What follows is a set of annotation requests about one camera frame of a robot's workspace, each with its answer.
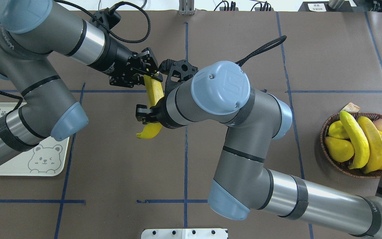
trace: white plate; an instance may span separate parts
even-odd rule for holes
[[[16,103],[0,103],[0,118]],[[69,138],[61,142],[49,137],[0,166],[0,176],[56,176],[64,168]]]

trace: white bracket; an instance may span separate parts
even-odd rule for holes
[[[194,15],[194,0],[179,0],[179,15]]]
[[[228,239],[228,229],[147,229],[142,232],[141,239]]]

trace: wicker basket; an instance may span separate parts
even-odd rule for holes
[[[366,113],[366,112],[349,112],[353,117],[356,118],[356,120],[360,116],[365,116],[369,118],[371,121],[376,121],[379,119],[382,119],[381,114],[377,113]],[[329,156],[328,149],[326,148],[325,145],[325,137],[327,136],[328,128],[329,126],[334,123],[335,121],[339,121],[340,116],[339,114],[331,115],[322,125],[321,132],[320,132],[320,143],[321,143],[321,150],[325,156],[325,158],[340,172],[342,172],[345,175],[355,177],[355,178],[361,178],[361,179],[379,179],[381,177],[382,170],[377,170],[370,172],[368,174],[364,174],[362,172],[363,168],[358,168],[358,169],[348,169],[347,166],[351,165],[353,162],[353,158],[350,160],[347,160],[346,162],[337,162]]]

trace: table surface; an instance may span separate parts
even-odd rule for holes
[[[81,12],[75,14],[88,19]],[[243,66],[252,86],[291,106],[294,121],[272,141],[265,167],[338,190],[371,196],[378,180],[357,179],[319,154],[323,122],[347,103],[382,114],[382,14],[312,12],[148,12],[150,37],[126,44],[151,47],[158,61],[188,59],[199,68],[237,61],[287,35],[283,47]],[[145,34],[139,12],[121,12],[114,32]],[[232,221],[207,204],[226,127],[204,121],[154,139],[135,138],[143,126],[135,105],[144,87],[109,86],[108,77],[57,53],[49,56],[89,117],[72,137],[65,169],[55,177],[0,177],[0,238],[132,238],[147,228],[227,228],[230,238],[352,238],[350,235],[252,210]],[[9,81],[0,90],[17,92]],[[0,102],[12,102],[0,96]]]

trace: bear drawing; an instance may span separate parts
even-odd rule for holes
[[[33,148],[33,156],[28,164],[31,173],[55,173],[61,166],[62,149],[61,145],[55,145],[53,148],[38,145]]]

